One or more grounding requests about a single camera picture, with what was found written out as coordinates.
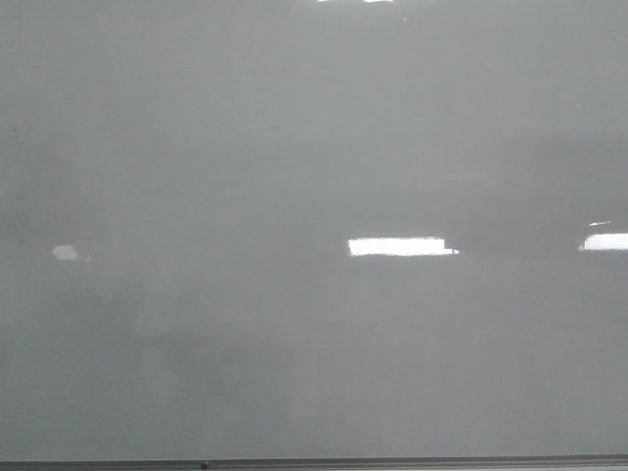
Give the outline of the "white whiteboard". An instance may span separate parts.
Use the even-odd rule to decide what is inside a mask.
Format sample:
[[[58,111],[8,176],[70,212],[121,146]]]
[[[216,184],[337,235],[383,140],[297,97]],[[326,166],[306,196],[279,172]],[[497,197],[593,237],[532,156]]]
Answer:
[[[623,1],[5,1],[1,461],[623,454]]]

